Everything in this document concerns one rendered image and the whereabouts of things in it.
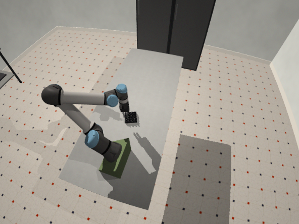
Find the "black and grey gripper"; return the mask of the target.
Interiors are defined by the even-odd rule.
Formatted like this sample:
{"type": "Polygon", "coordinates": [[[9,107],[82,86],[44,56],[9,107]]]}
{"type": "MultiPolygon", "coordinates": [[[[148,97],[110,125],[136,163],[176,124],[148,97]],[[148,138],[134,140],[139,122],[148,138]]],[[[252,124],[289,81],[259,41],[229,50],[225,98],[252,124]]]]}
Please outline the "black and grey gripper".
{"type": "Polygon", "coordinates": [[[128,117],[129,112],[129,102],[128,98],[126,100],[119,100],[119,109],[123,114],[123,117],[125,118],[124,112],[126,112],[126,117],[128,117]]]}

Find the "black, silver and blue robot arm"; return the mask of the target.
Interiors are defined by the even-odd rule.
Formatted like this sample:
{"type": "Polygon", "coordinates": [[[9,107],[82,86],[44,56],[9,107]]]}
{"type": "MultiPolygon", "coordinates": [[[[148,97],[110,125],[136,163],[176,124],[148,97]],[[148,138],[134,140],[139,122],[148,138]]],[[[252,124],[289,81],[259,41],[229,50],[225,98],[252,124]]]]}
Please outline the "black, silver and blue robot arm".
{"type": "Polygon", "coordinates": [[[126,100],[128,98],[125,84],[119,84],[116,89],[104,93],[64,91],[60,85],[51,84],[43,89],[41,98],[46,104],[59,107],[83,130],[86,135],[86,146],[103,155],[108,162],[114,162],[119,157],[122,145],[104,137],[101,126],[91,122],[74,104],[115,107],[119,102],[118,99],[126,100]]]}

